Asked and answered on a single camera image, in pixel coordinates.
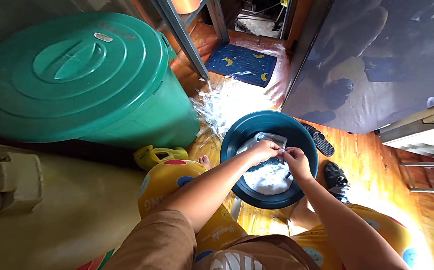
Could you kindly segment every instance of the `plastic bag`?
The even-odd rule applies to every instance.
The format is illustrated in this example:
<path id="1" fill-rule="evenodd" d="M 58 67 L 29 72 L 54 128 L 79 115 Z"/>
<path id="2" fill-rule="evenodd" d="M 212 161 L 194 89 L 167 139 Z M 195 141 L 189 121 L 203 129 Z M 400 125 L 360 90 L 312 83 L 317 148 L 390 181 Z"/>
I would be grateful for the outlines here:
<path id="1" fill-rule="evenodd" d="M 272 133 L 266 133 L 266 132 L 259 132 L 257 133 L 253 138 L 251 138 L 250 140 L 246 141 L 236 152 L 236 154 L 240 154 L 244 151 L 247 151 L 250 147 L 254 146 L 256 143 L 258 143 L 261 140 L 268 140 L 268 141 L 273 141 L 274 143 L 276 143 L 278 146 L 280 146 L 281 149 L 285 149 L 285 146 L 287 145 L 287 138 L 280 136 L 280 135 L 275 135 Z M 279 156 L 279 161 L 280 163 L 283 164 L 283 158 L 281 156 Z"/>
<path id="2" fill-rule="evenodd" d="M 209 82 L 208 90 L 199 90 L 198 97 L 190 98 L 190 101 L 207 127 L 202 129 L 197 137 L 205 132 L 212 132 L 212 136 L 201 143 L 201 146 L 211 138 L 223 141 L 230 127 L 245 115 L 273 108 L 276 102 L 273 100 L 273 90 L 269 90 L 273 87 L 274 85 L 271 85 L 263 89 L 229 79 L 219 84 Z"/>

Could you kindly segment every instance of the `white salt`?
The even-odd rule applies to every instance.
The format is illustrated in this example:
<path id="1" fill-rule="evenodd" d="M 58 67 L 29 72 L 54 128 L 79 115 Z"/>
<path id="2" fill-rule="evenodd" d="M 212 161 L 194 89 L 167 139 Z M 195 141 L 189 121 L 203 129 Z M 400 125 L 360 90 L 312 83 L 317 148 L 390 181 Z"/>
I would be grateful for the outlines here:
<path id="1" fill-rule="evenodd" d="M 264 195 L 276 195 L 290 188 L 292 175 L 286 179 L 288 165 L 269 164 L 255 171 L 244 173 L 245 183 L 253 190 Z"/>

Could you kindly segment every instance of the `yellow moon print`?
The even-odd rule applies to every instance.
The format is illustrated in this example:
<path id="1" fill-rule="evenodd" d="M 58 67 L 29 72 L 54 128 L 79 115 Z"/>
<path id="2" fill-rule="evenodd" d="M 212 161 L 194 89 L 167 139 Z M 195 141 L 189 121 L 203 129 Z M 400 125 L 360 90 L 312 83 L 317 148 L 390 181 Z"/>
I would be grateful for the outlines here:
<path id="1" fill-rule="evenodd" d="M 228 67 L 228 66 L 230 66 L 230 65 L 232 65 L 234 62 L 232 61 L 232 60 L 230 60 L 229 58 L 223 58 L 222 60 L 225 60 L 225 61 L 227 61 L 227 65 L 226 65 L 226 67 Z"/>

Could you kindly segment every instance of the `yellow shorts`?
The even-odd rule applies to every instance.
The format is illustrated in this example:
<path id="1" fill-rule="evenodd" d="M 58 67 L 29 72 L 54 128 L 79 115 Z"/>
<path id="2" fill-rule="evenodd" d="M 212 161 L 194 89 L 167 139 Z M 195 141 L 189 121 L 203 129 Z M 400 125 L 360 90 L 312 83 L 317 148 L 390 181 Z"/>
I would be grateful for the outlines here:
<path id="1" fill-rule="evenodd" d="M 207 169 L 201 164 L 188 160 L 171 160 L 156 165 L 148 172 L 139 192 L 139 211 L 142 218 L 145 218 L 168 195 L 206 171 Z M 370 224 L 403 257 L 404 261 L 413 267 L 416 252 L 412 248 L 410 233 L 402 224 L 363 206 L 351 204 L 346 206 Z M 217 212 L 196 236 L 196 261 L 215 251 L 227 248 L 243 236 L 247 236 L 247 233 L 230 216 L 227 209 L 220 205 Z M 345 269 L 328 242 L 328 235 L 322 225 L 291 238 L 309 254 L 321 269 Z"/>

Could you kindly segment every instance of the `green trash bin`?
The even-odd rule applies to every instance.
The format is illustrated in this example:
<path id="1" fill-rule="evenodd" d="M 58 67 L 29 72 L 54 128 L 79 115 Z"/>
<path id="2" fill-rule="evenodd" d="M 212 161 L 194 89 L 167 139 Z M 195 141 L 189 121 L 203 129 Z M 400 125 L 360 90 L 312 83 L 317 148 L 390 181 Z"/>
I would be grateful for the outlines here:
<path id="1" fill-rule="evenodd" d="M 173 58 L 162 34 L 127 15 L 86 12 L 26 28 L 0 43 L 0 136 L 186 147 L 200 123 Z"/>

